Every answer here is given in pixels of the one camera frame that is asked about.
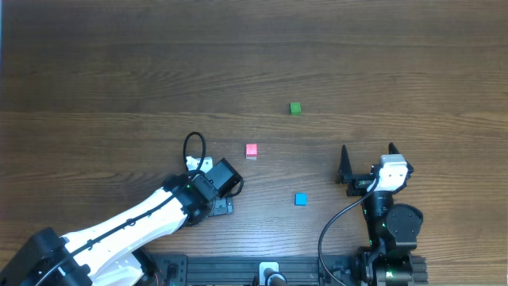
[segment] blue cube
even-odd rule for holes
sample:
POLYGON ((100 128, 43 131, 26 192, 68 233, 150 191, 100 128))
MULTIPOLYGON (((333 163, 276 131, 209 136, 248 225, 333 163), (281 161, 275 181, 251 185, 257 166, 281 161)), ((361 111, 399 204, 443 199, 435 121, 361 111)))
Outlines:
POLYGON ((297 193, 294 195, 295 206, 306 206, 307 205, 307 194, 297 193))

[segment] green cube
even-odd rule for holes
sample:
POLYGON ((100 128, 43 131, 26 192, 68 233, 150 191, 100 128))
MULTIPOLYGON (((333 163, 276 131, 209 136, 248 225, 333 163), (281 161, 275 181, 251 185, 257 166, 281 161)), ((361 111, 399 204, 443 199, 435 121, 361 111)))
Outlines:
POLYGON ((291 102, 290 103, 291 115, 301 115, 302 114, 302 106, 300 102, 291 102))

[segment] tabletop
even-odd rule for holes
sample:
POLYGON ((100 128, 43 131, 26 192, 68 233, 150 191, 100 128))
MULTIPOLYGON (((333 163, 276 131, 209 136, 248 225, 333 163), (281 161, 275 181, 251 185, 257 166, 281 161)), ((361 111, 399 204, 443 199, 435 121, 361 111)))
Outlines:
MULTIPOLYGON (((354 201, 334 183, 341 146, 367 172, 393 141, 415 169, 395 198, 425 216, 414 253, 429 281, 506 283, 506 13, 505 0, 4 0, 0 268, 46 226, 80 230, 147 198, 200 131, 244 190, 233 214, 151 252, 316 256, 354 201)), ((367 244, 356 208, 323 247, 367 244)))

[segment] cube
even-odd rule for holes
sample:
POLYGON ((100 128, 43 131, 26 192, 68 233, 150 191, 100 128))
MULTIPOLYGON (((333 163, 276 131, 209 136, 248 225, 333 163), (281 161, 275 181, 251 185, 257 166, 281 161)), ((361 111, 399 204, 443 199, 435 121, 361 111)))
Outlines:
POLYGON ((301 194, 301 193, 294 194, 294 205, 295 206, 306 206, 307 205, 307 194, 301 194))
POLYGON ((257 159, 257 144, 247 144, 247 152, 245 153, 245 159, 256 160, 257 159))
POLYGON ((290 103, 291 115, 301 115, 302 114, 302 106, 300 102, 291 102, 290 103))

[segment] black cable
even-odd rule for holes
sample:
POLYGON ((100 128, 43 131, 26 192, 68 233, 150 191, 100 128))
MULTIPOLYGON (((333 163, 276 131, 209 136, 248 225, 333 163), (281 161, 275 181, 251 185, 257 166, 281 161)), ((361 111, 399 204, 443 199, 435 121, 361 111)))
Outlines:
POLYGON ((241 189, 244 187, 244 183, 245 183, 245 181, 244 181, 244 179, 242 178, 242 179, 240 180, 240 186, 238 187, 238 191, 237 191, 236 193, 234 193, 234 194, 229 194, 227 197, 228 197, 228 198, 232 198, 232 197, 234 197, 234 196, 239 195, 239 194, 241 193, 241 189))
POLYGON ((201 166, 203 165, 203 161, 205 160, 206 141, 205 141, 205 138, 203 137, 203 135, 199 132, 195 132, 195 131, 190 132, 189 135, 187 135, 187 137, 185 137, 185 141, 183 141, 183 163, 185 164, 185 168, 187 168, 187 170, 189 170, 189 168, 187 167, 186 151, 187 151, 187 142, 189 141, 189 138, 192 137, 192 135, 198 135, 201 138, 201 143, 202 143, 201 160, 199 161, 198 167, 196 168, 196 170, 200 170, 201 166))
MULTIPOLYGON (((201 160, 199 161, 198 167, 195 170, 187 172, 188 176, 195 176, 197 174, 204 174, 204 172, 201 171, 200 169, 201 169, 201 166, 203 165, 203 161, 205 160, 205 155, 206 155, 206 142, 205 142, 205 138, 202 136, 202 134, 199 133, 199 132, 191 132, 191 133, 189 133, 189 135, 187 135, 187 137, 185 137, 185 141, 183 142, 183 162, 186 164, 186 167, 187 167, 187 159, 186 159, 185 152, 186 152, 186 148, 187 148, 187 142, 189 141, 189 138, 192 135, 198 135, 201 138, 202 152, 201 152, 201 160)), ((154 211, 158 211, 161 207, 164 207, 167 203, 169 203, 172 199, 174 199, 175 196, 178 195, 182 190, 184 190, 184 188, 183 188, 183 186, 180 186, 180 188, 177 191, 173 192, 173 194, 171 194, 171 196, 169 198, 165 199, 162 203, 160 203, 156 207, 152 208, 151 210, 146 211, 143 214, 140 214, 140 215, 138 215, 135 218, 127 219, 127 221, 122 223, 120 226, 117 226, 117 227, 113 228, 112 230, 109 230, 109 231, 105 232, 104 234, 98 236, 95 239, 89 240, 85 245, 83 245, 83 246, 79 247, 78 249, 74 250, 72 253, 67 255, 62 261, 60 261, 55 266, 53 266, 51 269, 49 269, 49 271, 47 271, 46 274, 44 274, 42 276, 42 278, 35 284, 35 286, 40 286, 46 279, 48 279, 48 277, 53 272, 55 272, 64 263, 68 262, 73 257, 75 257, 76 255, 81 253, 82 251, 84 251, 86 249, 92 249, 92 246, 94 244, 100 242, 102 239, 109 237, 111 234, 114 234, 117 231, 126 228, 127 226, 134 226, 138 220, 140 220, 140 219, 142 219, 144 217, 152 215, 152 213, 154 211)))
POLYGON ((361 197, 361 199, 355 201, 354 203, 350 204, 349 206, 347 206, 344 210, 340 211, 338 214, 335 214, 335 216, 329 220, 329 222, 326 224, 325 228, 323 229, 323 231, 321 232, 321 235, 319 236, 319 241, 317 242, 317 255, 319 256, 319 261, 321 262, 321 264, 323 265, 323 269, 326 271, 326 273, 328 273, 328 275, 330 275, 330 277, 332 277, 338 284, 342 285, 342 286, 347 286, 346 284, 344 284, 342 281, 338 280, 327 268, 326 268, 326 264, 325 264, 325 261, 323 260, 323 253, 322 253, 322 250, 321 250, 321 244, 323 243, 323 238, 325 237, 325 234, 326 234, 326 231, 328 230, 328 228, 330 228, 330 226, 339 218, 341 217, 343 214, 345 214, 347 211, 351 210, 353 207, 356 207, 358 206, 359 204, 361 204, 366 198, 369 197, 369 195, 372 195, 373 191, 370 191, 368 192, 367 194, 365 194, 363 197, 361 197))

